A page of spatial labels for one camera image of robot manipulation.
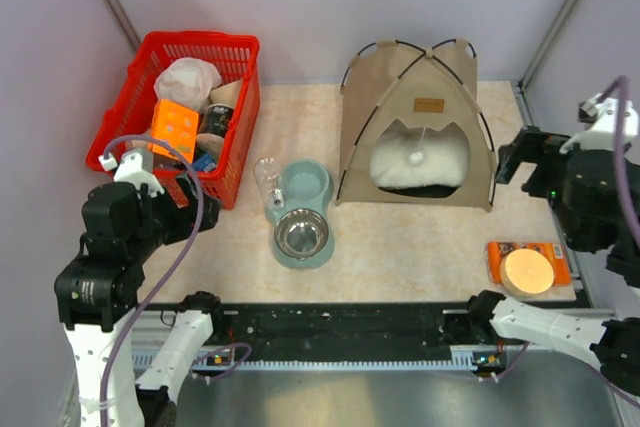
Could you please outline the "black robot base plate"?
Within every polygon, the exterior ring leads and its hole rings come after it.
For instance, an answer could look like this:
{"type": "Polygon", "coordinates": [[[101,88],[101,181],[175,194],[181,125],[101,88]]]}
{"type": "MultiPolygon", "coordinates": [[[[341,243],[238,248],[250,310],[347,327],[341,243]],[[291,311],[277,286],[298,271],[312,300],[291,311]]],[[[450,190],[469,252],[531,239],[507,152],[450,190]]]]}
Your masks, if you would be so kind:
{"type": "Polygon", "coordinates": [[[461,303],[224,303],[207,347],[244,342],[251,361],[448,360],[452,346],[504,345],[461,303]]]}

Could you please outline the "beige fabric pet tent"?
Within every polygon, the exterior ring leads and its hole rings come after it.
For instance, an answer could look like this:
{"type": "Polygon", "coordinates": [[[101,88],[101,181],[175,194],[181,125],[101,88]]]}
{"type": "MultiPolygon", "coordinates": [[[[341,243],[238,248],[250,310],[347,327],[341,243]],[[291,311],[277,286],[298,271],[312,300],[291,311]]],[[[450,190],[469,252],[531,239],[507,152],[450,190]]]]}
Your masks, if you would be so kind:
{"type": "Polygon", "coordinates": [[[491,211],[497,149],[477,87],[477,53],[465,39],[361,49],[340,84],[337,204],[491,211]]]}

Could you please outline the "clear plastic bottle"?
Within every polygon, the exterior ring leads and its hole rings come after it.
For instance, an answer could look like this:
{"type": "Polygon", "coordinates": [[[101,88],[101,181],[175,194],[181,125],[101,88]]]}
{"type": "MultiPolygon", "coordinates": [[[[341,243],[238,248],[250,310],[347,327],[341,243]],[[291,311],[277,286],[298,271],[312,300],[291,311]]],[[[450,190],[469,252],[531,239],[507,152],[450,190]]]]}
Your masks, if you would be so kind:
{"type": "Polygon", "coordinates": [[[261,158],[254,164],[253,175],[264,207],[269,209],[283,208],[285,194],[281,186],[281,163],[272,157],[261,158]]]}

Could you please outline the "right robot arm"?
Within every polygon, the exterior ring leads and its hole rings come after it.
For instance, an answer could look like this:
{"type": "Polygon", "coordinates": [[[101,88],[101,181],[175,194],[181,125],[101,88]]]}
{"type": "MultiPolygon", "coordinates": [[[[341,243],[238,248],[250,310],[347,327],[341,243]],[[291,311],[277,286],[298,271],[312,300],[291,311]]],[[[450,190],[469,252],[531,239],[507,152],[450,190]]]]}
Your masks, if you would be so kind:
{"type": "MultiPolygon", "coordinates": [[[[522,191],[548,202],[566,245],[576,252],[607,251],[606,268],[639,290],[639,242],[631,224],[639,219],[639,167],[624,162],[624,209],[610,150],[573,146],[568,136],[524,127],[500,147],[496,181],[508,184],[523,163],[535,169],[522,191]]],[[[571,356],[598,371],[619,390],[639,394],[639,320],[596,320],[561,314],[484,290],[467,304],[466,327],[476,341],[496,336],[531,342],[571,356]]]]}

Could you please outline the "red plastic basket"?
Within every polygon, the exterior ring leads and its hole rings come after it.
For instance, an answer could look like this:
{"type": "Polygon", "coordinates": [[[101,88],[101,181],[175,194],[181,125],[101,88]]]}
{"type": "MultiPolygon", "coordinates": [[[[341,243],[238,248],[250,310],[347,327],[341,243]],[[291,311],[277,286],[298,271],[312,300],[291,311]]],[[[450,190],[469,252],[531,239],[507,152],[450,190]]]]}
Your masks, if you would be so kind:
{"type": "Polygon", "coordinates": [[[227,210],[237,200],[254,126],[260,109],[258,56],[260,43],[253,35],[215,31],[154,31],[145,36],[112,108],[107,110],[85,157],[86,166],[103,171],[98,157],[104,147],[122,135],[141,134],[150,127],[157,102],[153,85],[159,74],[182,57],[212,63],[225,83],[242,82],[215,171],[199,175],[206,194],[227,210]]]}

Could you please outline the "black tent pole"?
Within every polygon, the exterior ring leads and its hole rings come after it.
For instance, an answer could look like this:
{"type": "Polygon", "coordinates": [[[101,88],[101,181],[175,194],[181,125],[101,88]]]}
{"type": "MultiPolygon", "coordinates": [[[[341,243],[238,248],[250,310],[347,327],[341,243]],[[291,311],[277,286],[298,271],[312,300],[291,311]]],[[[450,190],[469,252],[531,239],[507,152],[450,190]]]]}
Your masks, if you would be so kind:
{"type": "Polygon", "coordinates": [[[477,102],[477,54],[462,38],[431,48],[398,40],[417,52],[389,90],[391,99],[404,101],[418,115],[418,125],[441,131],[456,125],[467,137],[470,165],[464,183],[447,197],[430,201],[440,205],[481,207],[491,211],[495,198],[496,147],[486,117],[477,102]]]}
{"type": "Polygon", "coordinates": [[[375,140],[396,120],[434,130],[478,123],[477,82],[477,53],[463,38],[431,48],[398,39],[365,46],[340,85],[340,155],[349,156],[363,137],[375,140]]]}

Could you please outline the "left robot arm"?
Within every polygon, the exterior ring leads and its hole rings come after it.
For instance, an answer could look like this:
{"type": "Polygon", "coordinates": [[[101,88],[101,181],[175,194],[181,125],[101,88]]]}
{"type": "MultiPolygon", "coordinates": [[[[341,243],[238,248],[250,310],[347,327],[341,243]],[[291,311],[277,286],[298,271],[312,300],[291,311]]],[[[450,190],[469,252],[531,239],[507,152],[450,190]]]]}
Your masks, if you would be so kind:
{"type": "Polygon", "coordinates": [[[84,426],[173,426],[183,382],[200,348],[226,334],[219,298],[184,298],[151,366],[134,373],[126,332],[139,306],[144,263],[161,246],[212,229],[221,204],[199,195],[186,176],[178,184],[187,205],[148,186],[114,182],[93,189],[82,207],[85,231],[74,259],[54,283],[58,315],[76,369],[84,426]]]}

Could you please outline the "steel bowl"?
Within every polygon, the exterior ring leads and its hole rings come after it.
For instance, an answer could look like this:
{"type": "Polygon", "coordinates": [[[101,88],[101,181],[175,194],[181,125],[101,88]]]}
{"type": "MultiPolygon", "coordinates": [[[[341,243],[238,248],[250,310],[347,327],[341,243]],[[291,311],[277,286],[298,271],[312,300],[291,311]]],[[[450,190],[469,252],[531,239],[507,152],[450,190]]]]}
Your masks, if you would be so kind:
{"type": "Polygon", "coordinates": [[[329,238],[327,221],[316,211],[299,208],[286,213],[276,224],[274,241],[286,256],[306,260],[318,254],[329,238]]]}

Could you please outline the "white fluffy cushion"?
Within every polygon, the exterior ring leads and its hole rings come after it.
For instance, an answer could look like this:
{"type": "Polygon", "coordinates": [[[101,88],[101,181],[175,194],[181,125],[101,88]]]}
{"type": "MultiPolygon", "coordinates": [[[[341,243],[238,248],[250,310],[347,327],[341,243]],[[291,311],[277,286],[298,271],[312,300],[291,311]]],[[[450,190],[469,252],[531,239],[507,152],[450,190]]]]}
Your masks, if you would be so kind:
{"type": "Polygon", "coordinates": [[[470,165],[470,146],[465,134],[453,124],[441,131],[426,128],[424,161],[412,166],[409,149],[423,128],[388,129],[371,151],[370,176],[383,189],[407,189],[429,186],[460,187],[470,165]]]}

